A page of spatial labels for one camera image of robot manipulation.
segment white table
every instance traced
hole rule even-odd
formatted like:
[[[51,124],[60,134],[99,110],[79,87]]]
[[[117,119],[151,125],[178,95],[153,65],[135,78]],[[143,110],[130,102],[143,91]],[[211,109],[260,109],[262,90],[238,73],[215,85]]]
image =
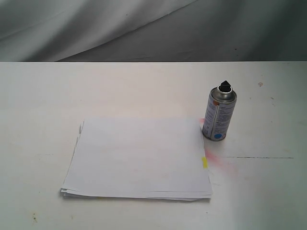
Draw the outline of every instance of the white table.
[[[210,201],[60,196],[85,118],[204,117],[223,80]],[[0,63],[0,229],[307,229],[306,88],[307,62]]]

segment silver can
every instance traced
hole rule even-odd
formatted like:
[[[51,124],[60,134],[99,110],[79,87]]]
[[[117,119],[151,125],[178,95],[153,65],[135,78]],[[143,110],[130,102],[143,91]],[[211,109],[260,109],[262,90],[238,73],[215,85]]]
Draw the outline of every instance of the silver can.
[[[226,137],[235,104],[236,93],[226,80],[211,90],[202,127],[206,138],[220,141]]]

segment stack of paper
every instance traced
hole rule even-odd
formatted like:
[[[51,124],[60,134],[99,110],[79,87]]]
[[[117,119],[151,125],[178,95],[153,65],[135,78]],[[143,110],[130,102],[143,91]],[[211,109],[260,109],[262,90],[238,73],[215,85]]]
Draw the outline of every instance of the stack of paper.
[[[64,196],[211,197],[197,119],[92,118],[80,130]]]

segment black nozzle cap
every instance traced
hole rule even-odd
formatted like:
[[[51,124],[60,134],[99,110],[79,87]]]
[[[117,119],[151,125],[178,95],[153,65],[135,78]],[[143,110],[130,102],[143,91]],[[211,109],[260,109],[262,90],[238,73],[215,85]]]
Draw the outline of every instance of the black nozzle cap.
[[[228,83],[228,81],[225,80],[219,86],[219,90],[222,91],[222,92],[230,92],[231,91],[231,85]]]

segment white fabric backdrop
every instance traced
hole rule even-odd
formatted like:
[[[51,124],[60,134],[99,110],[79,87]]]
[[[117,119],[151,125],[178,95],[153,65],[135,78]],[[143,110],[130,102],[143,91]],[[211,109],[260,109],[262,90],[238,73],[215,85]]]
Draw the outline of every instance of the white fabric backdrop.
[[[306,0],[0,0],[2,61],[307,60],[306,41]]]

